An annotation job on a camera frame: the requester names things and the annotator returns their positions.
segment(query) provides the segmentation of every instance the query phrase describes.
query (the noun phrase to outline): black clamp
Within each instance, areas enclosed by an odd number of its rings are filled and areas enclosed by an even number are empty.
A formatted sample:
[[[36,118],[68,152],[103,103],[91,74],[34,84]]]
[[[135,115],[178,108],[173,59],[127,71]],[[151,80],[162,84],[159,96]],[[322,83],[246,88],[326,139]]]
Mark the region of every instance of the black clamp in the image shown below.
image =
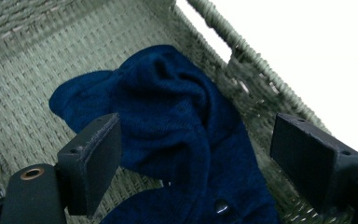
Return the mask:
[[[270,156],[319,214],[349,205],[358,223],[357,151],[306,120],[278,114]]]
[[[92,217],[120,164],[118,114],[102,116],[58,153],[58,163],[37,164],[14,174],[0,199],[0,223],[66,223]]]

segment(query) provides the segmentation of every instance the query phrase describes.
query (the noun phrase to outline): button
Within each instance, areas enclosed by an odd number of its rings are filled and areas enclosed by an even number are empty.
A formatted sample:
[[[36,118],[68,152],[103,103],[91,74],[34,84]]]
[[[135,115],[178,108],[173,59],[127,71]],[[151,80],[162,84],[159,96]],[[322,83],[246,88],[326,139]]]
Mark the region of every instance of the button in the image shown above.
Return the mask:
[[[227,201],[224,199],[216,200],[216,202],[214,203],[214,211],[218,215],[222,215],[222,216],[227,214],[229,212]]]

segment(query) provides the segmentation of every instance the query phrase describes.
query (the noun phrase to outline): white background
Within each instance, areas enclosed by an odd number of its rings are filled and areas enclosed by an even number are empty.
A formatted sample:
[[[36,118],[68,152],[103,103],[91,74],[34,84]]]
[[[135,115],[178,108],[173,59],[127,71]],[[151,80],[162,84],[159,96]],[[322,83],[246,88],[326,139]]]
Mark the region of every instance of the white background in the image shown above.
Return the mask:
[[[358,151],[358,1],[212,2],[332,134]],[[185,0],[177,5],[228,61],[227,45]]]

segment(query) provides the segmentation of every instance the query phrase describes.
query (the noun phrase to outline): woven basket wall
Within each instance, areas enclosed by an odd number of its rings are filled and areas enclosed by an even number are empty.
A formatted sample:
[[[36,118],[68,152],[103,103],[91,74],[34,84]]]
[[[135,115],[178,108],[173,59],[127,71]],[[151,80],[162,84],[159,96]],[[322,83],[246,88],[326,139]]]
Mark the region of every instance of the woven basket wall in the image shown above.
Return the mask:
[[[240,111],[259,167],[284,223],[350,223],[351,214],[321,217],[293,189],[269,145],[275,114],[321,121],[205,0],[189,0],[233,54],[224,63],[172,0],[0,1],[0,197],[9,177],[28,165],[56,162],[75,134],[48,108],[64,81],[100,69],[116,69],[140,49],[170,44],[201,68]],[[158,180],[117,171],[92,222]],[[90,223],[68,217],[69,223]]]

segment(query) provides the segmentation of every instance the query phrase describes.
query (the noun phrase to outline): blue fabric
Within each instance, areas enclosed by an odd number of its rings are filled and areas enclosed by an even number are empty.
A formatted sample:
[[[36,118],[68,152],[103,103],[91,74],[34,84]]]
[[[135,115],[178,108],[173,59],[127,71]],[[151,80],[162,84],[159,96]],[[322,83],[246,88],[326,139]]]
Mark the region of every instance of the blue fabric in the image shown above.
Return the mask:
[[[118,112],[121,165],[170,186],[138,193],[103,223],[279,223],[239,113],[171,46],[62,84],[51,110],[75,131]],[[229,206],[225,215],[215,202]]]

